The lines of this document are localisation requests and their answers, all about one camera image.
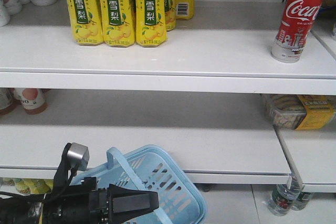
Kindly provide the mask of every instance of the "red bottle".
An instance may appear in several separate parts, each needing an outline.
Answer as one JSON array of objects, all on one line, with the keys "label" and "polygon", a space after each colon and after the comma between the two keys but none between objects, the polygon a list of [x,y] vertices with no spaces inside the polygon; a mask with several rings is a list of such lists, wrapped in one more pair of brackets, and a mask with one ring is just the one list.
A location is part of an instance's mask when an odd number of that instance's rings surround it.
[{"label": "red bottle", "polygon": [[272,56],[282,62],[297,62],[322,0],[287,0]]}]

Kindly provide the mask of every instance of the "store shelf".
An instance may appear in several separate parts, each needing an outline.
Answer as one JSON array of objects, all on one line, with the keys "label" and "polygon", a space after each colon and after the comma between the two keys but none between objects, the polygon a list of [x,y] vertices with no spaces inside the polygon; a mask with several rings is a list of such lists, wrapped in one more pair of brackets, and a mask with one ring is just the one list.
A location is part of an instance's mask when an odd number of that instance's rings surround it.
[{"label": "store shelf", "polygon": [[270,56],[281,3],[198,3],[157,48],[81,47],[64,0],[2,27],[0,87],[336,94],[336,61],[312,36],[298,63]]},{"label": "store shelf", "polygon": [[335,22],[336,18],[333,13],[325,13],[316,20],[312,33],[336,59],[336,40],[331,37],[332,28]]},{"label": "store shelf", "polygon": [[285,216],[275,216],[267,208],[274,186],[252,185],[260,224],[331,224],[336,220],[336,197],[334,194],[316,193],[301,211],[290,210]]},{"label": "store shelf", "polygon": [[302,190],[336,193],[336,121],[315,131],[278,132]]},{"label": "store shelf", "polygon": [[167,150],[196,183],[285,183],[289,167],[257,94],[51,90],[49,108],[0,118],[0,174],[52,178],[67,142],[87,145],[89,167],[112,146]]}]

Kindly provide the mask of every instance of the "blue plastic basket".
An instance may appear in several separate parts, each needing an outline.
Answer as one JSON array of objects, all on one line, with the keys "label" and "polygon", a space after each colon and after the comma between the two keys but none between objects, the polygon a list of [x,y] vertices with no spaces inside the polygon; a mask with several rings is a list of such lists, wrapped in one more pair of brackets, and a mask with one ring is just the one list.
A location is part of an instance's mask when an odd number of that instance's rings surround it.
[{"label": "blue plastic basket", "polygon": [[72,184],[80,184],[85,177],[97,177],[98,188],[114,184],[127,189],[156,191],[159,195],[158,209],[124,224],[203,223],[207,212],[203,196],[162,148],[146,145],[122,155],[113,147],[107,151],[107,160],[76,176]]}]

